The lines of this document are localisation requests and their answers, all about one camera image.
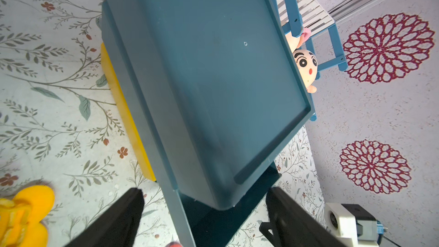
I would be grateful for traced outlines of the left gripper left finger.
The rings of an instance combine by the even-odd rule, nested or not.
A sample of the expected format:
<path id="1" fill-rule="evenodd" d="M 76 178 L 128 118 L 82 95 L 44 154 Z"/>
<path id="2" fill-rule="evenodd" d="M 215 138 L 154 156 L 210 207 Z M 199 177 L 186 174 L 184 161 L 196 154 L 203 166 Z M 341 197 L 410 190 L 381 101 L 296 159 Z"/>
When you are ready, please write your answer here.
<path id="1" fill-rule="evenodd" d="M 144 204 L 142 190 L 129 189 L 67 246 L 132 247 L 140 225 Z"/>

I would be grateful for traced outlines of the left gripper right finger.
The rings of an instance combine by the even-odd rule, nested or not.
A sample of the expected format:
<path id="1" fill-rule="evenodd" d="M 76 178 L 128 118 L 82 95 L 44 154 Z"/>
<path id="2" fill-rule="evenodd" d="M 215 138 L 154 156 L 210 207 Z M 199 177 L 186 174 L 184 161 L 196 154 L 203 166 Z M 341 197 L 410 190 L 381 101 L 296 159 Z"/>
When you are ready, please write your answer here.
<path id="1" fill-rule="evenodd" d="M 343 247 L 295 200 L 279 187 L 266 195 L 269 221 L 259 230 L 274 247 Z"/>

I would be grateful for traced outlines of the teal drawer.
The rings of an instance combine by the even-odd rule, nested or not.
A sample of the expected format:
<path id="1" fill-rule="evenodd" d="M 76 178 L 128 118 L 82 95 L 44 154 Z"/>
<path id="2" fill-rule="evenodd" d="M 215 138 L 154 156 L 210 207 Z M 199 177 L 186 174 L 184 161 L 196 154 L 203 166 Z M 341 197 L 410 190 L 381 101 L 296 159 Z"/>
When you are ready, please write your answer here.
<path id="1" fill-rule="evenodd" d="M 237 205 L 223 211 L 213 209 L 178 190 L 165 190 L 163 196 L 180 244 L 184 247 L 227 246 L 280 177 L 275 163 L 271 163 Z"/>

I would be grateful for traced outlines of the teal drawer cabinet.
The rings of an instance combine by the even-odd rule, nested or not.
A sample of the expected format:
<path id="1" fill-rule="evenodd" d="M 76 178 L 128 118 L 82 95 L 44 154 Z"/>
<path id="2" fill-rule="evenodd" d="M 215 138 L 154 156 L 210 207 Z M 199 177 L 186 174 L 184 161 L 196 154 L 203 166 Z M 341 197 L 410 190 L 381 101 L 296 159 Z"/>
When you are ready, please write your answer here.
<path id="1" fill-rule="evenodd" d="M 105 0 L 120 85 L 149 117 L 177 189 L 238 204 L 313 114 L 271 0 Z"/>

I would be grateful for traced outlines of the red tape roll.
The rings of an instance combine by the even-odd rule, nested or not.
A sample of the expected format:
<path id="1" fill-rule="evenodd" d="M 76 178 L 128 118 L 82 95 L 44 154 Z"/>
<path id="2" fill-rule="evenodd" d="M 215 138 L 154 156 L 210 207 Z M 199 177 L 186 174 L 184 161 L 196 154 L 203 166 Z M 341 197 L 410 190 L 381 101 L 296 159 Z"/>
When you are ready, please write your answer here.
<path id="1" fill-rule="evenodd" d="M 171 242 L 166 247 L 182 247 L 179 242 Z"/>

